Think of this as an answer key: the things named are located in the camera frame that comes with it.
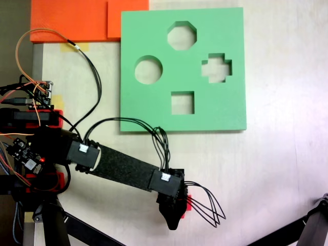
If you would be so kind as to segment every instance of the orange block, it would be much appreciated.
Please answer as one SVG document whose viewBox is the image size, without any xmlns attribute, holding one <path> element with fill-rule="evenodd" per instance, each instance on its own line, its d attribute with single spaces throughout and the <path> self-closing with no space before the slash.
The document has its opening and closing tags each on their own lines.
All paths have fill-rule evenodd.
<svg viewBox="0 0 328 246">
<path fill-rule="evenodd" d="M 31 29 L 51 28 L 74 42 L 118 41 L 121 12 L 148 9 L 148 0 L 32 0 Z M 47 31 L 31 33 L 30 40 L 65 42 Z"/>
<path fill-rule="evenodd" d="M 121 13 L 123 11 L 147 11 L 148 0 L 109 0 L 108 1 L 108 28 L 109 41 L 121 39 Z"/>
</svg>

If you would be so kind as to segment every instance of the white table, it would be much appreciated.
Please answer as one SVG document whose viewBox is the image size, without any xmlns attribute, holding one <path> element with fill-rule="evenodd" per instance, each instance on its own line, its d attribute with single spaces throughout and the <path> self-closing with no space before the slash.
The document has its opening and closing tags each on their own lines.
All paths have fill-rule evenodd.
<svg viewBox="0 0 328 246">
<path fill-rule="evenodd" d="M 305 215 L 328 191 L 328 2 L 151 0 L 150 9 L 244 7 L 248 129 L 241 133 L 169 134 L 171 167 L 209 188 L 227 220 L 214 229 L 195 211 L 169 231 L 156 193 L 74 171 L 59 196 L 64 209 L 126 245 L 247 245 Z M 98 69 L 103 97 L 78 127 L 119 116 L 120 44 L 92 43 L 86 52 Z M 96 101 L 93 75 L 77 53 L 45 44 L 43 79 L 63 96 L 76 122 Z M 120 134 L 105 123 L 91 138 L 154 165 L 147 134 Z M 193 196 L 205 194 L 190 188 Z M 36 230 L 35 245 L 42 245 Z"/>
</svg>

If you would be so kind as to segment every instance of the green foam board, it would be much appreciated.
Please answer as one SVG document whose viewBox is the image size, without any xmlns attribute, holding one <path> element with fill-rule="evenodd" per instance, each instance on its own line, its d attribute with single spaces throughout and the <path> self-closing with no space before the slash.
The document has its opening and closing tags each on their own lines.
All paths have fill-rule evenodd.
<svg viewBox="0 0 328 246">
<path fill-rule="evenodd" d="M 174 26 L 188 25 L 197 41 L 188 50 L 168 43 Z M 166 131 L 245 130 L 242 8 L 123 12 L 121 23 L 121 117 L 142 119 Z M 211 56 L 231 64 L 223 83 L 209 83 L 201 65 Z M 162 66 L 151 85 L 135 77 L 138 62 L 155 57 Z M 192 94 L 191 114 L 172 114 L 174 94 Z M 143 131 L 121 122 L 121 131 Z"/>
</svg>

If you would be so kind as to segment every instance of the wire connector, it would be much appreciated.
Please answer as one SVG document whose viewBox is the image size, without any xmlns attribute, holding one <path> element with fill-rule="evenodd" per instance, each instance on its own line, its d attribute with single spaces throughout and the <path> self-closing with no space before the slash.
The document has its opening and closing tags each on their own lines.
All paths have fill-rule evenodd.
<svg viewBox="0 0 328 246">
<path fill-rule="evenodd" d="M 161 180 L 164 180 L 166 182 L 169 182 L 171 178 L 171 175 L 168 173 L 162 173 L 162 177 L 160 178 Z"/>
<path fill-rule="evenodd" d="M 89 148 L 89 146 L 83 145 L 82 143 L 80 143 L 80 147 L 79 147 L 78 150 L 81 151 L 81 152 L 83 152 L 83 153 L 87 153 L 88 148 Z"/>
</svg>

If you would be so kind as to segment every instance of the cable bundle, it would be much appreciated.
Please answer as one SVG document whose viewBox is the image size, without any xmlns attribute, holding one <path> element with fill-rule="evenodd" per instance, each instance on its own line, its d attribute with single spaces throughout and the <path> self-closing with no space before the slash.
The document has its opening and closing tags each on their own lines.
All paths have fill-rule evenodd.
<svg viewBox="0 0 328 246">
<path fill-rule="evenodd" d="M 107 121 L 124 121 L 124 122 L 131 122 L 135 123 L 146 131 L 148 131 L 152 135 L 153 144 L 155 150 L 160 159 L 160 169 L 164 169 L 166 173 L 169 171 L 169 161 L 171 158 L 170 150 L 169 150 L 169 140 L 166 132 L 161 127 L 152 128 L 148 123 L 144 122 L 141 119 L 135 118 L 124 118 L 124 117 L 114 117 L 114 118 L 107 118 L 95 123 L 90 129 L 86 132 L 84 136 L 83 143 L 86 145 L 87 141 L 89 140 L 90 134 L 92 131 L 99 126 L 100 124 L 107 122 Z"/>
<path fill-rule="evenodd" d="M 210 225 L 212 225 L 213 227 L 217 228 L 217 225 L 220 225 L 220 219 L 227 219 L 222 208 L 221 205 L 219 204 L 219 202 L 217 201 L 216 197 L 213 195 L 213 193 L 205 188 L 204 186 L 201 186 L 200 184 L 194 182 L 194 181 L 185 181 L 184 182 L 186 186 L 190 187 L 190 186 L 196 186 L 196 187 L 201 187 L 206 194 L 209 197 L 210 200 L 210 204 L 211 204 L 211 208 L 206 207 L 205 205 L 201 204 L 199 201 L 195 200 L 194 198 L 191 197 L 186 197 L 186 201 L 189 205 L 191 205 L 193 207 L 193 209 L 204 219 L 206 220 Z M 209 215 L 208 213 L 206 213 L 201 207 L 203 207 L 204 209 L 208 210 L 211 212 L 212 216 Z"/>
</svg>

